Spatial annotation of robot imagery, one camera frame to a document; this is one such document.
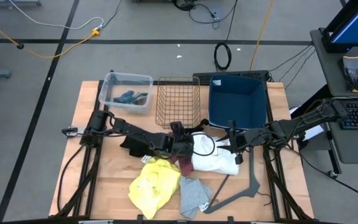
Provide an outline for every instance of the blue bin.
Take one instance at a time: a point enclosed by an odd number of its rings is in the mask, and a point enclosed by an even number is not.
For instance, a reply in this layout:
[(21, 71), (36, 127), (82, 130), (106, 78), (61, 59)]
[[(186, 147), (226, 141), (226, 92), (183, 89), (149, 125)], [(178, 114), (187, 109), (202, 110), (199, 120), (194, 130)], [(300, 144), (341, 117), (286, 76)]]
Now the blue bin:
[(209, 122), (215, 128), (261, 128), (266, 123), (266, 95), (262, 81), (254, 78), (215, 75), (209, 86)]

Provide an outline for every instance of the wooden table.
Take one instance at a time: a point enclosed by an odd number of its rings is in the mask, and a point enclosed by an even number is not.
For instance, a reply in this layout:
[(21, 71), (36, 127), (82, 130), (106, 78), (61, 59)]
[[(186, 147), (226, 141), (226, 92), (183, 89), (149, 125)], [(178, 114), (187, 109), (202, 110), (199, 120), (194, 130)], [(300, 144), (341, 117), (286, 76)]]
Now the wooden table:
[[(271, 102), (273, 118), (290, 119), (288, 103), (285, 96), (282, 83), (268, 83), (268, 94)], [(94, 101), (97, 94), (98, 82), (83, 82), (78, 97), (78, 102), (73, 118), (72, 125), (85, 127), (93, 111)], [(153, 89), (150, 111), (145, 116), (127, 114), (125, 111), (114, 110), (113, 113), (118, 118), (124, 118), (128, 123), (139, 126), (150, 132), (168, 132), (155, 124), (155, 108), (157, 101), (157, 86)], [(200, 87), (201, 94), (201, 117), (208, 117), (208, 86)], [(223, 136), (224, 131), (206, 128), (210, 136)], [(119, 147), (124, 137), (105, 138), (103, 142), (101, 160), (99, 164), (97, 184), (93, 199), (93, 208), (91, 218), (93, 219), (116, 219), (116, 220), (135, 220), (137, 215), (142, 212), (135, 207), (127, 196), (130, 183), (140, 174), (144, 164), (139, 158), (131, 157), (127, 149)], [(79, 148), (80, 137), (69, 139), (62, 161), (62, 171), (67, 160)], [(259, 192), (270, 194), (269, 183), (267, 179), (265, 162), (262, 158), (262, 147), (255, 147), (255, 176), (260, 183)], [(81, 166), (83, 163), (84, 151), (77, 155), (69, 165), (63, 181), (61, 205), (63, 206), (72, 196), (78, 186)], [(313, 217), (313, 211), (310, 204), (308, 189), (301, 160), (298, 155), (285, 150), (281, 151), (283, 170), (287, 189), (292, 194), (299, 206)], [(244, 162), (240, 166), (240, 172), (237, 176), (230, 176), (226, 185), (223, 187), (215, 203), (220, 202), (249, 186), (249, 161), (248, 154), (244, 154)], [(200, 179), (215, 193), (220, 186), (224, 174), (214, 172), (194, 171), (191, 176), (194, 179)], [(57, 189), (53, 197), (50, 214), (57, 213)], [(280, 216), (284, 217), (282, 205), (282, 196), (276, 188), (277, 199), (279, 202)], [(84, 214), (86, 198), (88, 191), (85, 190), (81, 202), (80, 214)], [(235, 202), (215, 211), (212, 214), (205, 214), (198, 211), (195, 220), (204, 221), (225, 221), (228, 216), (234, 217), (235, 221), (273, 221), (272, 206), (264, 204), (269, 203), (268, 196), (257, 194), (254, 198), (242, 197)], [(161, 208), (156, 216), (156, 220), (184, 220), (180, 215), (180, 190), (177, 190), (170, 201)]]

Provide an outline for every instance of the gray floor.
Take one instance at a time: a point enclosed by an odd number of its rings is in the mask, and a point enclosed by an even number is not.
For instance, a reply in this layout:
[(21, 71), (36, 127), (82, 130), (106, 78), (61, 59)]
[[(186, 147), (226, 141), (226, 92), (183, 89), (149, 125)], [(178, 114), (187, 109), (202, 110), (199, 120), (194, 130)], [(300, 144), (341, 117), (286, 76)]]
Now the gray floor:
[[(232, 1), (201, 1), (211, 6), (218, 17), (226, 14)], [(23, 9), (41, 22), (64, 24), (73, 0), (42, 1), (42, 7)], [(118, 1), (81, 0), (73, 25), (90, 17), (107, 19)], [(256, 40), (268, 0), (241, 0), (232, 27), (232, 40)], [(263, 40), (310, 40), (309, 31), (326, 26), (340, 10), (339, 0), (278, 0), (273, 5)], [(194, 17), (209, 19), (202, 9)], [(82, 30), (71, 30), (69, 39), (82, 39), (93, 22)], [(38, 26), (15, 9), (0, 7), (0, 28), (14, 38), (59, 39), (60, 28)], [(210, 25), (195, 24), (186, 12), (165, 1), (143, 0), (139, 4), (123, 1), (117, 17), (102, 30), (98, 39), (225, 39), (229, 20), (218, 30)], [(26, 44), (45, 55), (52, 55), (57, 44)], [(231, 45), (233, 61), (230, 71), (248, 70), (254, 45)], [(261, 45), (254, 69), (271, 69), (305, 46)], [(214, 45), (208, 44), (130, 44), (81, 45), (59, 60), (44, 108), (32, 138), (22, 172), (19, 176), (5, 221), (42, 218), (48, 215), (62, 162), (66, 139), (60, 130), (71, 123), (80, 83), (102, 79), (110, 69), (117, 72), (162, 76), (188, 76), (195, 72), (213, 72)], [(224, 63), (223, 51), (218, 57)], [(0, 69), (10, 69), (11, 79), (0, 79), (0, 202), (11, 175), (25, 133), (34, 112), (51, 60), (41, 59), (17, 50), (11, 44), (0, 44)], [(288, 84), (300, 67), (293, 68), (282, 82)], [(290, 68), (286, 64), (273, 72), (275, 80)], [(290, 106), (302, 104), (325, 84), (317, 56), (314, 54), (287, 89)], [(316, 151), (328, 144), (319, 136), (305, 150), (305, 156), (316, 166), (330, 169), (328, 153)], [(358, 189), (358, 165), (343, 164), (340, 180)], [(304, 168), (314, 214), (328, 222), (358, 223), (358, 195), (334, 183), (310, 167)]]

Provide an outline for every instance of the wire basket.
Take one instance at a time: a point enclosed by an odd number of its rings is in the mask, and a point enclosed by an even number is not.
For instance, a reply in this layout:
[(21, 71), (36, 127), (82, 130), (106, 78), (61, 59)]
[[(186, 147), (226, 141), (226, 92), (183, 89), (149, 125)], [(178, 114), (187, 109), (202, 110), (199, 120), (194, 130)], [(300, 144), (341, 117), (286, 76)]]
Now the wire basket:
[(155, 122), (164, 129), (181, 121), (184, 128), (201, 122), (200, 80), (197, 77), (161, 77), (158, 80)]

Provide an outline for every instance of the clear plastic bin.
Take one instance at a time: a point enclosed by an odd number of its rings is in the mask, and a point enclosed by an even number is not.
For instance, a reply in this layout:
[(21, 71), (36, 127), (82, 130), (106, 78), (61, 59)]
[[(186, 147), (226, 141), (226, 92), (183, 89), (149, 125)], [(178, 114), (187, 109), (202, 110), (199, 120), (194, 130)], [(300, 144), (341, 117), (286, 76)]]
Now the clear plastic bin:
[(99, 102), (110, 108), (144, 114), (149, 111), (152, 88), (153, 78), (148, 75), (111, 72), (104, 79)]

